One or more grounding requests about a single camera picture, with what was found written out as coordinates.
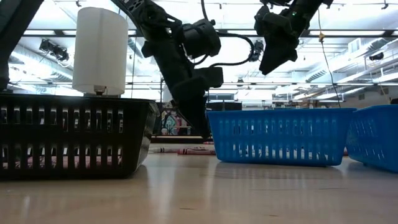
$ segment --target ceiling pipe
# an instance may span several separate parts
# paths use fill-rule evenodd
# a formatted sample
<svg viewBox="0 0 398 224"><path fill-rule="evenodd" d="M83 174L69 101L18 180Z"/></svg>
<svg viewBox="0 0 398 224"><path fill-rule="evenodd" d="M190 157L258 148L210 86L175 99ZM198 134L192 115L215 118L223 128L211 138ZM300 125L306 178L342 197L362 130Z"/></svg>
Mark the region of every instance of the ceiling pipe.
<svg viewBox="0 0 398 224"><path fill-rule="evenodd" d="M348 51L345 51L340 56L337 56L329 61L330 70L331 72L337 71L353 63L353 59L371 56L377 51L380 51L382 48L388 47L388 45L395 42L395 40L396 38L378 38L370 43L363 44L359 50L352 54L349 54ZM326 74L329 74L329 71L327 66L323 65L321 68L313 69L309 75L307 75L306 82L312 82Z"/></svg>
<svg viewBox="0 0 398 224"><path fill-rule="evenodd" d="M69 68L63 68L61 65L59 65L57 62L53 62L47 58L45 58L45 56L42 55L38 55L36 53L34 53L33 51L24 48L20 45L17 45L13 51L14 54L13 56L18 58L18 55L22 55L28 58L31 58L32 60L37 61L37 63L40 62L40 64L42 65L46 65L49 68L52 69L52 71L54 72L54 74L58 75L58 78L62 78L62 80L66 79L67 80L72 80L72 76L73 76L73 71L70 70Z"/></svg>

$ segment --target blue plastic basket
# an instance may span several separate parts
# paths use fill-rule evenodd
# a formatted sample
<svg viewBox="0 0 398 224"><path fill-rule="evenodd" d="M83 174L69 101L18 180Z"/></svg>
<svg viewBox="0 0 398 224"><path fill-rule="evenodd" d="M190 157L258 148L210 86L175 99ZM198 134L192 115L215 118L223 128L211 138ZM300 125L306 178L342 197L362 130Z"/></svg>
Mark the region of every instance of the blue plastic basket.
<svg viewBox="0 0 398 224"><path fill-rule="evenodd" d="M347 137L350 158L398 172L398 105L372 106L353 114Z"/></svg>
<svg viewBox="0 0 398 224"><path fill-rule="evenodd" d="M208 116L221 161L337 166L355 110L215 111Z"/></svg>

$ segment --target white cylinder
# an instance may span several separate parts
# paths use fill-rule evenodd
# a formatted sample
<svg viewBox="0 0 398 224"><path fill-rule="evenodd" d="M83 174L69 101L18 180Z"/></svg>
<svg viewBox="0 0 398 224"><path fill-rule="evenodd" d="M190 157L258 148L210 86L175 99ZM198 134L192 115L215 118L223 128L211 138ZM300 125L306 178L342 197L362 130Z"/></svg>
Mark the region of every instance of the white cylinder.
<svg viewBox="0 0 398 224"><path fill-rule="evenodd" d="M127 21L96 7L79 11L72 87L84 93L120 95L126 87Z"/></svg>

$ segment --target ceiling duct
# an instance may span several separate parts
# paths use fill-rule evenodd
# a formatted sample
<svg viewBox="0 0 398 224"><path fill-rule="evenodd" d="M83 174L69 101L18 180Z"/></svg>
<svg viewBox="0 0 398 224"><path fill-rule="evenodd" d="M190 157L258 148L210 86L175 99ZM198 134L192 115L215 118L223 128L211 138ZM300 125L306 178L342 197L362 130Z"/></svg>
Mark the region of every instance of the ceiling duct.
<svg viewBox="0 0 398 224"><path fill-rule="evenodd" d="M19 60L17 57L14 57L14 56L11 55L9 57L9 59L8 59L8 64L11 64L11 65L24 65L25 63L23 61Z"/></svg>
<svg viewBox="0 0 398 224"><path fill-rule="evenodd" d="M348 44L348 51L345 51L341 55L329 61L330 71L334 72L350 65L352 63L352 59L371 56L382 48L386 48L395 40L396 38L378 38L369 42L366 39L356 39ZM329 74L326 65L321 68L316 68L307 75L306 82L312 82L326 74Z"/></svg>
<svg viewBox="0 0 398 224"><path fill-rule="evenodd" d="M37 63L40 62L40 64L48 66L52 69L54 78L61 78L62 80L66 80L69 82L70 80L72 80L73 71L69 68L63 68L57 62L53 62L43 57L42 55L38 55L29 49L17 45L13 51L12 56L18 58L21 61L24 61L23 58L19 58L19 55L21 55L22 57L28 57L32 60L37 61Z"/></svg>

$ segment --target black plastic basket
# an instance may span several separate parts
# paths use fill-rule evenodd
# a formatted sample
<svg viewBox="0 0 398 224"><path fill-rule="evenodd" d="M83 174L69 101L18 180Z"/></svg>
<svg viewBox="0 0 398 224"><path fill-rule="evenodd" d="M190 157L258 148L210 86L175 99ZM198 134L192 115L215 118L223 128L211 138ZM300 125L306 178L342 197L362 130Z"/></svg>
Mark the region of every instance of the black plastic basket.
<svg viewBox="0 0 398 224"><path fill-rule="evenodd" d="M154 101L0 95L0 178L130 176L147 157Z"/></svg>

